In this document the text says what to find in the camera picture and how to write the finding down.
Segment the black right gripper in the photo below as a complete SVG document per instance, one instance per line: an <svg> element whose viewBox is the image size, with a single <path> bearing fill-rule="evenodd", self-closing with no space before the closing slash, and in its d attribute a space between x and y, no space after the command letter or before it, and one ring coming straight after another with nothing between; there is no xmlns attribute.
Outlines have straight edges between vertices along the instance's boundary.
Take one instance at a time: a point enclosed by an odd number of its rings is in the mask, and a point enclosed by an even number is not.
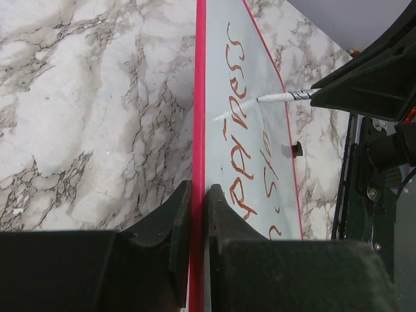
<svg viewBox="0 0 416 312"><path fill-rule="evenodd" d="M311 106L402 121L415 106L415 1L357 59L320 81Z"/></svg>

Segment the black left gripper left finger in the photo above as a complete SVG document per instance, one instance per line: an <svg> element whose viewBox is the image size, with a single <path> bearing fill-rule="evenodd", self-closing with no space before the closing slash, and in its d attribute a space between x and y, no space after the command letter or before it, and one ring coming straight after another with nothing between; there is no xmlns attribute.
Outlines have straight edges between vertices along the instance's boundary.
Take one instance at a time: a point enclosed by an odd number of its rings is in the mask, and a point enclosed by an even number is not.
<svg viewBox="0 0 416 312"><path fill-rule="evenodd" d="M180 311L192 183L123 231L4 231L2 311Z"/></svg>

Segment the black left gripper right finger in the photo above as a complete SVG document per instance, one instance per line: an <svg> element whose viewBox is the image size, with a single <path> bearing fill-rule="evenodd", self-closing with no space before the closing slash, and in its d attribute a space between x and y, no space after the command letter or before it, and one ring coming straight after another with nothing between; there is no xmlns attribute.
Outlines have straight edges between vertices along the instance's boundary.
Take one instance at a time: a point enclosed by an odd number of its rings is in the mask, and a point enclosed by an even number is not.
<svg viewBox="0 0 416 312"><path fill-rule="evenodd" d="M213 311L398 311L383 261L354 240L268 240L227 203L205 202Z"/></svg>

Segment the white whiteboard marker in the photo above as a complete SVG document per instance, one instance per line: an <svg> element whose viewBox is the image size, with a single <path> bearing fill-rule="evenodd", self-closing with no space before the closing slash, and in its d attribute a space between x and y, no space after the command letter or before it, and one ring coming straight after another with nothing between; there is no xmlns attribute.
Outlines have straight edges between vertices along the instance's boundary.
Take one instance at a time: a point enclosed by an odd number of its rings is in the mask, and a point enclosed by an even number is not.
<svg viewBox="0 0 416 312"><path fill-rule="evenodd" d="M317 93L319 90L319 88L314 88L309 90L293 90L280 94L269 94L258 97L256 101L258 103L268 103L309 100L312 98L312 95Z"/></svg>

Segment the pink framed whiteboard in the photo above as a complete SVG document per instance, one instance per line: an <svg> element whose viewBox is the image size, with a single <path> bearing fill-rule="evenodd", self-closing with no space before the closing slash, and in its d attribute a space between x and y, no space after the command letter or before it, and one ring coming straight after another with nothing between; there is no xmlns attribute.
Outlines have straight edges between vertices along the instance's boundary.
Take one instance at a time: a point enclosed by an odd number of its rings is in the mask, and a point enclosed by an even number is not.
<svg viewBox="0 0 416 312"><path fill-rule="evenodd" d="M211 186L270 240L303 237L284 92L246 1L198 1L188 310L203 311L203 204Z"/></svg>

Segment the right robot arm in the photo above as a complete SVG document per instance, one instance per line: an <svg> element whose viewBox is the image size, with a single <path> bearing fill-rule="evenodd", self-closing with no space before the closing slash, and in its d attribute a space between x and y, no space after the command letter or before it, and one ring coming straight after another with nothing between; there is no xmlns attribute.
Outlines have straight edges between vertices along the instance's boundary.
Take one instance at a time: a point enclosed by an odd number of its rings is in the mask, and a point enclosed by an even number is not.
<svg viewBox="0 0 416 312"><path fill-rule="evenodd" d="M398 195L383 174L396 166L415 166L415 2L375 42L335 72L313 84L311 106L337 109L396 122L395 133L361 145L358 189L373 211L386 213Z"/></svg>

